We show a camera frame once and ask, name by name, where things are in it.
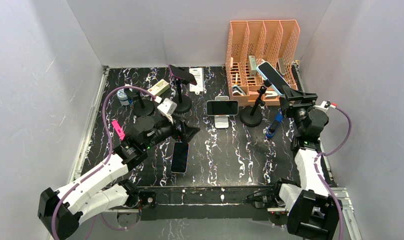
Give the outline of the light blue phone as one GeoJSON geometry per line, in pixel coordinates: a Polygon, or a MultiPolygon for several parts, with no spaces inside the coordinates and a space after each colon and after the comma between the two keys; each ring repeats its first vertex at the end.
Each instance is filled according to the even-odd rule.
{"type": "Polygon", "coordinates": [[[267,61],[262,62],[256,67],[257,72],[268,81],[274,91],[280,96],[284,97],[284,86],[290,87],[284,77],[267,61]]]}

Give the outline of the white-edged black smartphone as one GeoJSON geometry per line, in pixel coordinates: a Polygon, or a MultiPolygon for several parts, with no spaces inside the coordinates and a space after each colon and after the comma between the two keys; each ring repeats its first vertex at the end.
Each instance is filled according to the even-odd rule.
{"type": "Polygon", "coordinates": [[[184,174],[188,165],[189,144],[184,142],[175,142],[171,160],[171,172],[175,174],[184,174]]]}

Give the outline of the black round-base phone stand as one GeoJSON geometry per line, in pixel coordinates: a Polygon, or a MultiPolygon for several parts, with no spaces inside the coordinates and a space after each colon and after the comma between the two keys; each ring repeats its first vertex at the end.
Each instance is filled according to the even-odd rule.
{"type": "Polygon", "coordinates": [[[139,90],[125,88],[126,96],[133,101],[132,112],[137,117],[150,116],[155,112],[155,105],[151,100],[143,99],[139,90]]]}

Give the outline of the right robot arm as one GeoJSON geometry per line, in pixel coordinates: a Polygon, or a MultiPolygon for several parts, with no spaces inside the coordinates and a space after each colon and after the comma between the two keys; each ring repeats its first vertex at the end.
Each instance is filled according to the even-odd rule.
{"type": "Polygon", "coordinates": [[[284,117],[293,119],[297,133],[291,141],[300,183],[281,180],[272,202],[286,207],[287,230],[307,240],[331,240],[342,214],[341,202],[329,191],[321,166],[320,134],[329,122],[327,111],[335,103],[317,105],[318,96],[284,85],[279,98],[284,117]]]}

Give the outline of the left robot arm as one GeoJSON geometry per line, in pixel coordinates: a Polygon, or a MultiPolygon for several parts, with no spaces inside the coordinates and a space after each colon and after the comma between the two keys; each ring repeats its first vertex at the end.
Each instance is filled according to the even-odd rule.
{"type": "Polygon", "coordinates": [[[169,121],[165,116],[141,116],[127,130],[110,156],[73,182],[40,194],[37,217],[55,240],[66,240],[87,219],[110,208],[135,208],[142,200],[139,188],[125,179],[104,189],[147,157],[148,150],[168,138],[190,141],[200,128],[185,120],[169,121]]]}

